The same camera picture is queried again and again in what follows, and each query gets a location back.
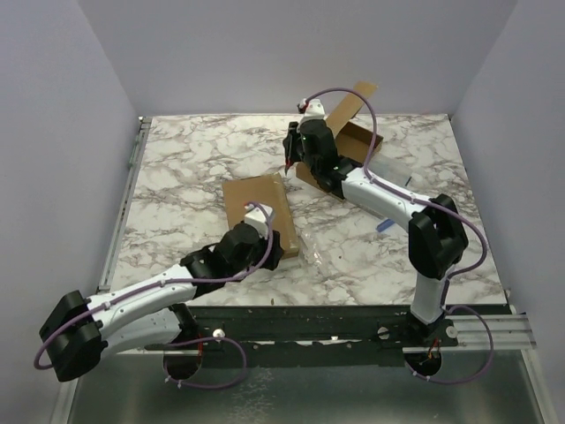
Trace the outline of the brown cardboard express box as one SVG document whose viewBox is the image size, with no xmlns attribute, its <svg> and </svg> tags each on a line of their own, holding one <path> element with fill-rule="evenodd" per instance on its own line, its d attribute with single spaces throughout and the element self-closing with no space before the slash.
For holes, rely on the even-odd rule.
<svg viewBox="0 0 565 424">
<path fill-rule="evenodd" d="M 376 84 L 359 81 L 353 88 L 322 89 L 298 103 L 300 118 L 300 103 L 304 100 L 319 98 L 326 112 L 324 120 L 308 121 L 301 127 L 308 139 L 307 162 L 292 165 L 298 179 L 337 199 L 344 198 L 343 183 L 347 177 L 358 174 L 382 142 L 376 124 L 367 130 L 352 122 L 363 108 L 375 119 L 368 100 L 376 90 Z"/>
</svg>

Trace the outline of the red black utility knife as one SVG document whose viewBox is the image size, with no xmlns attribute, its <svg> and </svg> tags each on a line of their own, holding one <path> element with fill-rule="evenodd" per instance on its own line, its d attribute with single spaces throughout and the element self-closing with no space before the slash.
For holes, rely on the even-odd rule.
<svg viewBox="0 0 565 424">
<path fill-rule="evenodd" d="M 289 170 L 291 169 L 292 165 L 294 164 L 294 162 L 292 161 L 287 161 L 285 163 L 285 167 L 284 167 L 284 173 L 285 175 L 288 175 Z"/>
</svg>

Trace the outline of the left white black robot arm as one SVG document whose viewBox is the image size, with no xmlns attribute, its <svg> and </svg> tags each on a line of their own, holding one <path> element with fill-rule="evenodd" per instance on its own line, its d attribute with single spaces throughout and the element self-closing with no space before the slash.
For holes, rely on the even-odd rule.
<svg viewBox="0 0 565 424">
<path fill-rule="evenodd" d="M 283 256 L 276 230 L 238 223 L 222 239 L 187 254 L 157 276 L 119 291 L 85 298 L 65 294 L 41 326 L 34 367 L 74 380 L 119 352 L 150 345 L 182 349 L 198 334 L 187 301 L 239 282 L 257 269 L 274 270 Z M 42 365 L 43 354 L 49 364 Z"/>
</svg>

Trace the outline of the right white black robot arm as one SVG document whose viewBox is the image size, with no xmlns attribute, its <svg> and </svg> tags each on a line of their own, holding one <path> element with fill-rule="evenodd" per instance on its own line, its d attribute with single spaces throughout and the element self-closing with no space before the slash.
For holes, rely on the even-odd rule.
<svg viewBox="0 0 565 424">
<path fill-rule="evenodd" d="M 387 181 L 375 183 L 361 163 L 338 153 L 324 119 L 289 123 L 282 144 L 286 170 L 303 164 L 321 191 L 390 218 L 407 232 L 409 260 L 417 279 L 411 303 L 414 318 L 406 322 L 405 334 L 415 345 L 429 343 L 438 332 L 435 322 L 443 315 L 447 274 L 469 245 L 463 224 L 453 216 L 453 200 L 445 194 L 435 198 L 412 194 Z"/>
</svg>

